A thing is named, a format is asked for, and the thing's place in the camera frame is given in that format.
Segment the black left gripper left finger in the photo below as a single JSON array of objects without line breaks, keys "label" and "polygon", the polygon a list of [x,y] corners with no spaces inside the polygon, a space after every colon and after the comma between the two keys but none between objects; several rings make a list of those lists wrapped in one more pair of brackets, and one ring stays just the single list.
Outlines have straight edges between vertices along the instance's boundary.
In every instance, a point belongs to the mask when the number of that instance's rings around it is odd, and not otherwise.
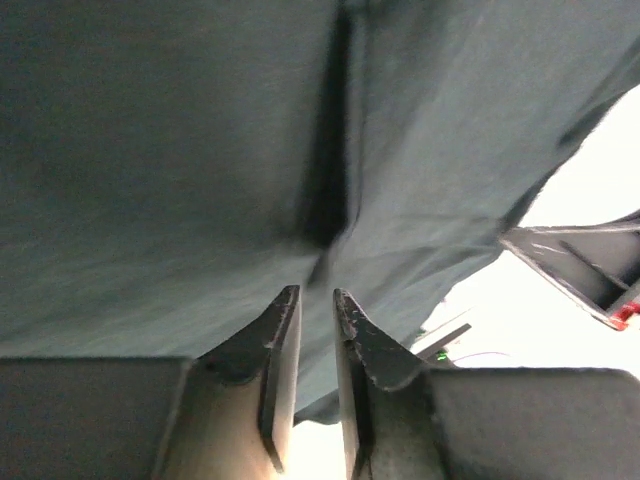
[{"label": "black left gripper left finger", "polygon": [[197,358],[5,358],[5,479],[275,479],[293,428],[301,301],[284,288]]}]

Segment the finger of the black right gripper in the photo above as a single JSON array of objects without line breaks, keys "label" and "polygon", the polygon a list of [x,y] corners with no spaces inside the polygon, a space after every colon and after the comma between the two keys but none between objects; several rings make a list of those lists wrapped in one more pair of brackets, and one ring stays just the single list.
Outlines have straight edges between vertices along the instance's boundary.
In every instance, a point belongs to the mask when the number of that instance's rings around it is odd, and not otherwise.
[{"label": "finger of the black right gripper", "polygon": [[503,247],[613,330],[639,314],[639,213],[590,226],[517,227]]}]

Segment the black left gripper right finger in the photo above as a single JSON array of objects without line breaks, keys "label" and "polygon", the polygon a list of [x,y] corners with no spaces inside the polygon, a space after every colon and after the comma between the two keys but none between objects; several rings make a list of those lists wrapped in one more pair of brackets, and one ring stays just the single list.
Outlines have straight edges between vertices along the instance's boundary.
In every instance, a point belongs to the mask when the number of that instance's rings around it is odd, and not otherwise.
[{"label": "black left gripper right finger", "polygon": [[351,479],[635,479],[639,382],[598,368],[434,368],[334,293]]}]

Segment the black t shirt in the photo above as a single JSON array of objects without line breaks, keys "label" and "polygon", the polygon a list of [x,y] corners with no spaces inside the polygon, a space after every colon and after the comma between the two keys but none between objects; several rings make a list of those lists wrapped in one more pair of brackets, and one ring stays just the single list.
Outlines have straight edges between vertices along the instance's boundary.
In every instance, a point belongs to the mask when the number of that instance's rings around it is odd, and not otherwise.
[{"label": "black t shirt", "polygon": [[639,82],[635,1],[5,1],[1,351],[197,356],[303,287],[411,342]]}]

